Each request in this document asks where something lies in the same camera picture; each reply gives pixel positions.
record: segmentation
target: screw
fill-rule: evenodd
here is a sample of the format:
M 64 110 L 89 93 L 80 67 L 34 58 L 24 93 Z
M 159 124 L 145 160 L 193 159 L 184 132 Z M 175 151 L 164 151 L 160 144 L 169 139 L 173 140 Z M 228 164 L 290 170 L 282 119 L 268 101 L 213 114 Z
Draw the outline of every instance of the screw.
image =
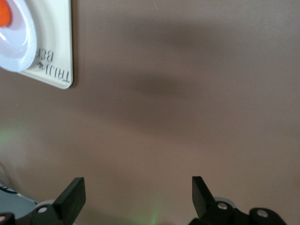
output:
M 43 213 L 43 212 L 46 212 L 46 211 L 47 211 L 47 207 L 42 207 L 37 212 L 38 213 Z
M 267 218 L 269 215 L 265 210 L 258 210 L 257 214 L 261 217 Z
M 224 202 L 220 202 L 217 206 L 222 210 L 228 209 L 228 206 Z

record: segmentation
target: silver bolt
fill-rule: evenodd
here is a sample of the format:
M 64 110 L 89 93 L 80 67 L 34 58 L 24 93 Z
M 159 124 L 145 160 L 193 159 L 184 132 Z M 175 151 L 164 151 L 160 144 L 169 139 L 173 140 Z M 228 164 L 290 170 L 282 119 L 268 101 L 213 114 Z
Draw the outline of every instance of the silver bolt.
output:
M 222 210 L 228 209 L 228 206 L 223 202 L 220 202 L 217 206 L 219 207 L 219 209 L 222 209 Z
M 1 216 L 0 217 L 0 222 L 4 221 L 6 219 L 6 216 Z
M 47 211 L 47 207 L 42 207 L 37 212 L 38 213 L 43 213 L 43 212 L 46 212 L 46 211 Z
M 267 218 L 269 215 L 265 210 L 258 210 L 257 214 L 261 217 Z

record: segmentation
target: white plate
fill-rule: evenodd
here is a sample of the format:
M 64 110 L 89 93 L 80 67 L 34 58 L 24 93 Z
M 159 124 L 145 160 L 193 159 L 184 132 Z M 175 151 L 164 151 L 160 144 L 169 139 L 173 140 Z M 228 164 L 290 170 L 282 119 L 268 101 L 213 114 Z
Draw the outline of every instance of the white plate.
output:
M 21 72 L 28 69 L 37 52 L 37 33 L 24 0 L 7 0 L 12 21 L 0 28 L 0 67 Z

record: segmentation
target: orange ball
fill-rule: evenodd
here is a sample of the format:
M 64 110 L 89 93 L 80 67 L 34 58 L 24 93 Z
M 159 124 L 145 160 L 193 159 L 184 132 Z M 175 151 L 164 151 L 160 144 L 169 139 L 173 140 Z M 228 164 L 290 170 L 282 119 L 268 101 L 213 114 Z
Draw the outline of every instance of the orange ball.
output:
M 5 0 L 0 0 L 0 27 L 5 27 L 11 22 L 10 8 Z

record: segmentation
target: brown surface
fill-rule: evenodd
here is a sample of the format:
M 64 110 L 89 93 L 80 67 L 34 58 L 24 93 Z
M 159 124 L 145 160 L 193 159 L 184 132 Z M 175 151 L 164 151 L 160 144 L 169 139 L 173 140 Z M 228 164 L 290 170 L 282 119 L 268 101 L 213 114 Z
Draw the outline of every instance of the brown surface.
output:
M 73 2 L 72 88 L 0 71 L 11 186 L 43 201 L 84 176 L 81 225 L 186 225 L 201 175 L 299 224 L 299 1 Z

